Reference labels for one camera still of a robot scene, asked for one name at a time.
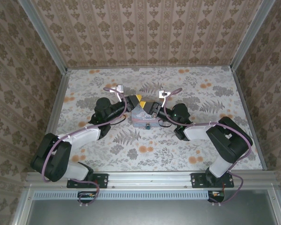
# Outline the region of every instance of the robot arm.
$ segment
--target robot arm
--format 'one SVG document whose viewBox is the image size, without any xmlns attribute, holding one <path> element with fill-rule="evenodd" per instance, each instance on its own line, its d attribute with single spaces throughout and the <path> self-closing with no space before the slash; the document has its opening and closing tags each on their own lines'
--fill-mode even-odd
<svg viewBox="0 0 281 225">
<path fill-rule="evenodd" d="M 141 100 L 141 95 L 127 96 L 125 99 L 127 102 L 126 112 L 130 112 L 138 105 Z M 89 121 L 89 124 L 98 125 L 112 121 L 121 115 L 124 108 L 125 103 L 122 100 L 112 105 L 108 98 L 102 97 L 96 102 L 95 113 Z M 87 126 L 85 126 L 84 131 L 80 131 L 71 136 L 67 134 L 54 135 L 48 133 L 42 139 L 30 166 L 41 173 L 50 149 L 58 139 L 68 136 L 56 146 L 53 154 L 50 156 L 44 173 L 45 177 L 53 182 L 61 178 L 91 180 L 88 176 L 92 175 L 93 170 L 82 163 L 69 162 L 70 152 L 89 142 L 105 137 L 110 128 L 110 124 L 92 129 L 88 129 Z"/>
<path fill-rule="evenodd" d="M 172 123 L 165 116 L 163 105 L 164 104 L 158 102 L 140 102 L 140 106 L 146 113 L 152 115 L 152 117 L 158 117 L 163 121 Z M 189 120 L 190 114 L 188 113 L 186 105 L 183 103 L 175 105 L 172 109 L 166 108 L 166 112 L 170 119 L 177 123 L 192 124 Z M 252 139 L 229 117 L 223 117 L 218 123 L 235 129 L 245 136 L 251 146 L 253 145 Z M 174 132 L 176 137 L 183 141 L 194 139 L 211 140 L 217 149 L 219 156 L 211 166 L 207 168 L 204 177 L 202 177 L 202 183 L 205 183 L 209 187 L 217 186 L 217 183 L 227 170 L 248 150 L 248 145 L 243 138 L 218 125 L 177 126 Z"/>
</svg>

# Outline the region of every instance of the yellow object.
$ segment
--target yellow object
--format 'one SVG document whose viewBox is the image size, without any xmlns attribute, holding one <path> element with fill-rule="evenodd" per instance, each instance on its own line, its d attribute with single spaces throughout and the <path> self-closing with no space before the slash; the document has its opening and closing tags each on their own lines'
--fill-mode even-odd
<svg viewBox="0 0 281 225">
<path fill-rule="evenodd" d="M 143 102 L 143 101 L 140 102 L 140 106 L 142 109 L 145 107 L 145 104 L 146 104 L 146 102 Z"/>
<path fill-rule="evenodd" d="M 139 100 L 139 102 L 141 101 L 141 95 L 136 95 L 137 99 Z"/>
</svg>

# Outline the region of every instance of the floor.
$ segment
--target floor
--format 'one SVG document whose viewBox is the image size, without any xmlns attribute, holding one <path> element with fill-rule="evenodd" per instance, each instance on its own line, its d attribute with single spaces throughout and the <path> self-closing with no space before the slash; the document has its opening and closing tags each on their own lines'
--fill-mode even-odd
<svg viewBox="0 0 281 225">
<path fill-rule="evenodd" d="M 251 131 L 228 66 L 159 67 L 72 70 L 62 106 L 57 134 L 83 127 L 94 113 L 96 100 L 116 95 L 103 87 L 124 85 L 125 95 L 141 94 L 144 100 L 158 101 L 158 90 L 183 91 L 169 99 L 168 108 L 183 102 L 191 121 L 217 121 L 231 117 L 250 136 Z M 71 160 L 91 166 L 95 171 L 186 171 L 205 170 L 218 153 L 209 140 L 179 141 L 170 128 L 151 130 L 133 127 L 131 113 L 112 126 L 108 135 L 71 151 Z M 235 169 L 262 169 L 255 145 L 252 154 Z"/>
</svg>

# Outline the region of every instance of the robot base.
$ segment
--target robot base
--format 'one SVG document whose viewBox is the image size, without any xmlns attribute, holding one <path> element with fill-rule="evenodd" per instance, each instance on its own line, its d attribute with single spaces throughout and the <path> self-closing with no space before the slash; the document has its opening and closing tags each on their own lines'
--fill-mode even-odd
<svg viewBox="0 0 281 225">
<path fill-rule="evenodd" d="M 234 188 L 232 175 L 225 173 L 217 182 L 212 185 L 206 179 L 205 172 L 194 172 L 191 174 L 192 188 Z"/>
<path fill-rule="evenodd" d="M 107 173 L 93 173 L 91 179 L 85 179 L 85 181 L 92 181 L 99 185 L 100 188 L 107 188 L 108 174 Z M 96 188 L 93 184 L 78 183 L 73 180 L 67 181 L 67 188 Z"/>
</svg>

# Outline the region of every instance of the wall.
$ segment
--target wall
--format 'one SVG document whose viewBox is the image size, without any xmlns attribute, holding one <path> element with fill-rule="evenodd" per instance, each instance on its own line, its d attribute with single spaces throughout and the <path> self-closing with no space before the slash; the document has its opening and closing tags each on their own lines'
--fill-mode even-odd
<svg viewBox="0 0 281 225">
<path fill-rule="evenodd" d="M 281 0 L 277 0 L 237 69 L 267 166 L 281 187 Z"/>
<path fill-rule="evenodd" d="M 261 0 L 33 0 L 68 67 L 229 64 Z"/>
<path fill-rule="evenodd" d="M 0 224 L 12 219 L 60 73 L 16 0 L 0 0 Z"/>
</svg>

